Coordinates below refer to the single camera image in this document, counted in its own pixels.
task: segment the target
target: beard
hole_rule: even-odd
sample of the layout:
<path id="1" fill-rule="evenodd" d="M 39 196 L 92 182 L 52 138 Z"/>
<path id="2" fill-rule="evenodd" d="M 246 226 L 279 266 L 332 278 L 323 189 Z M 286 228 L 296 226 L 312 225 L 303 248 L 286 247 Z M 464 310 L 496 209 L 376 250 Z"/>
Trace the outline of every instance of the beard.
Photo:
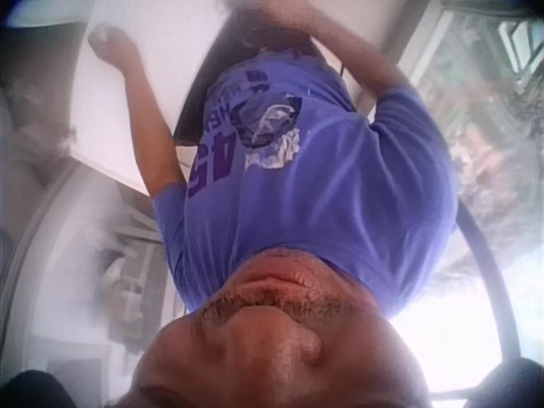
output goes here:
<path id="1" fill-rule="evenodd" d="M 295 297 L 278 288 L 261 288 L 250 292 L 220 292 L 201 310 L 201 317 L 207 324 L 220 327 L 239 310 L 257 306 L 278 308 L 308 328 L 323 326 L 335 317 L 353 311 L 349 303 L 337 297 L 312 297 L 310 294 Z"/>

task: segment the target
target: window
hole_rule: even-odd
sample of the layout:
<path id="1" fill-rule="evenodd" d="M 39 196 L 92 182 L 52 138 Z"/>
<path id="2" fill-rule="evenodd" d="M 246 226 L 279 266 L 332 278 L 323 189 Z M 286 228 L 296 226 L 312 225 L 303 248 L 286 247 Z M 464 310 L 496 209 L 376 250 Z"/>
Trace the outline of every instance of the window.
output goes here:
<path id="1" fill-rule="evenodd" d="M 430 40 L 406 51 L 425 49 L 412 79 L 502 271 L 522 355 L 542 364 L 544 23 L 448 10 L 437 16 Z M 501 362 L 485 286 L 458 232 L 426 292 L 394 324 L 432 392 L 476 386 Z"/>

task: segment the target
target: nose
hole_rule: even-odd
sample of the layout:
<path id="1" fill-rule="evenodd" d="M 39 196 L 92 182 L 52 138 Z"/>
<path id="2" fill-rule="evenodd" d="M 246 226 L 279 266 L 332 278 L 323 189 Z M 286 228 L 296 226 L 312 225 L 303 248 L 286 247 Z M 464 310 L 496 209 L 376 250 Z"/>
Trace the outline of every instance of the nose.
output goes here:
<path id="1" fill-rule="evenodd" d="M 261 406 L 304 389 L 322 347 L 313 331 L 265 306 L 240 310 L 220 329 L 220 342 L 231 395 Z"/>

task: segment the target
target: purple t-shirt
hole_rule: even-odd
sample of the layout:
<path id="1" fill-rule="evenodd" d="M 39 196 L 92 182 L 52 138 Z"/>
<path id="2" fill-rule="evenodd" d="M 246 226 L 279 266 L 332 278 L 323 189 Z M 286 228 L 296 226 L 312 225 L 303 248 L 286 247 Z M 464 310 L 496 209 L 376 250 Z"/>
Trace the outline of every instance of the purple t-shirt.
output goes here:
<path id="1" fill-rule="evenodd" d="M 391 89 L 370 124 L 332 68 L 289 51 L 233 67 L 208 96 L 188 184 L 154 202 L 189 310 L 271 247 L 352 275 L 389 317 L 403 309 L 456 216 L 451 160 L 417 92 Z"/>

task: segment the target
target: hand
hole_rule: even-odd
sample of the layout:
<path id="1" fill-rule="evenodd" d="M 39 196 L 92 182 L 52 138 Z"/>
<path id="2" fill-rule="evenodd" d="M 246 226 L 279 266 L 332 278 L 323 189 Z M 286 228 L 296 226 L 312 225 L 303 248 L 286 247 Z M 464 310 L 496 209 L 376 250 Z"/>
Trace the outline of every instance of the hand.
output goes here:
<path id="1" fill-rule="evenodd" d="M 306 31 L 314 8 L 308 0 L 225 0 L 234 8 L 257 10 L 272 23 L 293 30 Z"/>
<path id="2" fill-rule="evenodd" d="M 123 30 L 100 24 L 88 36 L 88 43 L 101 60 L 115 66 L 124 76 L 142 65 L 138 47 Z"/>

